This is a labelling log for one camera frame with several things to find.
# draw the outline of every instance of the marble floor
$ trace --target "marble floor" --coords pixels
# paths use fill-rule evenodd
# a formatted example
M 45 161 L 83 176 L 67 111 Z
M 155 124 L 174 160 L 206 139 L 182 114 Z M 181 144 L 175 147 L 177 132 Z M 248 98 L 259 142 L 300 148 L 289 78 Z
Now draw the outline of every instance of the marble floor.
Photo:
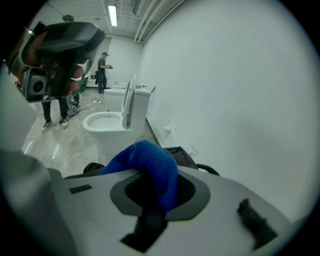
M 87 164 L 99 162 L 97 148 L 91 136 L 83 128 L 82 122 L 92 113 L 105 111 L 104 95 L 99 94 L 97 89 L 87 89 L 81 96 L 80 110 L 84 110 L 69 119 L 69 126 L 66 129 L 61 125 L 53 126 L 45 133 L 41 133 L 45 123 L 42 105 L 39 102 L 31 103 L 38 117 L 26 137 L 22 151 L 37 158 L 47 168 L 59 170 L 63 177 L 82 174 Z M 101 103 L 92 106 L 94 101 Z M 51 120 L 55 124 L 60 119 L 59 102 L 54 100 L 51 102 Z M 147 124 L 144 125 L 142 136 L 136 141 L 141 140 L 156 144 Z M 112 157 L 101 164 L 107 164 L 111 159 Z

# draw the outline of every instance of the ceiling light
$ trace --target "ceiling light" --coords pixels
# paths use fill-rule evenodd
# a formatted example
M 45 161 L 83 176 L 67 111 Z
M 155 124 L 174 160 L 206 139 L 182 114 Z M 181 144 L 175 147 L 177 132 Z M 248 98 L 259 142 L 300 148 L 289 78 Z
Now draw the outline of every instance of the ceiling light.
M 111 25 L 113 27 L 118 26 L 118 21 L 117 21 L 117 7 L 115 5 L 109 5 L 109 16 L 111 20 Z

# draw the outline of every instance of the cable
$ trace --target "cable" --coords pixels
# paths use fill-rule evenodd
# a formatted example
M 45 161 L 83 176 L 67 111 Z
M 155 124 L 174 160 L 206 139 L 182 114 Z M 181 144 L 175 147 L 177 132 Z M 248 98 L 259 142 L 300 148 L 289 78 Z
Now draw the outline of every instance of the cable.
M 66 118 L 69 120 L 69 119 L 71 119 L 72 117 L 74 117 L 76 114 L 78 114 L 79 112 L 81 112 L 82 110 L 90 109 L 90 108 L 92 108 L 94 105 L 96 105 L 97 103 L 98 103 L 98 101 L 95 102 L 92 106 L 88 106 L 88 107 L 86 107 L 86 108 L 84 108 L 84 109 L 79 110 L 77 113 L 75 113 L 75 114 L 72 115 L 72 116 L 69 116 L 69 115 L 68 115 Z M 54 124 L 54 126 L 58 126 L 58 125 L 60 125 L 61 123 L 62 123 L 62 119 L 61 119 L 60 121 L 56 122 L 56 123 Z

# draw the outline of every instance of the ceiling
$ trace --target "ceiling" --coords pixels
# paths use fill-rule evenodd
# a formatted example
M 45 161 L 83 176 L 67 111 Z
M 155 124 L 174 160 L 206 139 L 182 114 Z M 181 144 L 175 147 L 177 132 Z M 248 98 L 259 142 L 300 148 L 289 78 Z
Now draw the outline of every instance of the ceiling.
M 106 36 L 118 34 L 143 42 L 157 24 L 183 2 L 185 0 L 49 0 L 46 5 L 61 16 L 72 15 L 75 22 L 97 25 Z M 116 5 L 117 27 L 111 26 L 108 5 Z

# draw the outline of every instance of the blue towel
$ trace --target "blue towel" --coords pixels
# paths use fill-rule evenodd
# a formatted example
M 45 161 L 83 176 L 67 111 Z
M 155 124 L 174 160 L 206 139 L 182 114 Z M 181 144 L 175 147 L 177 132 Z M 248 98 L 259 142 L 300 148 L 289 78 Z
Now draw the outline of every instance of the blue towel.
M 149 141 L 139 141 L 117 154 L 99 175 L 129 169 L 148 171 L 160 207 L 168 212 L 176 207 L 178 168 L 175 159 L 164 148 Z

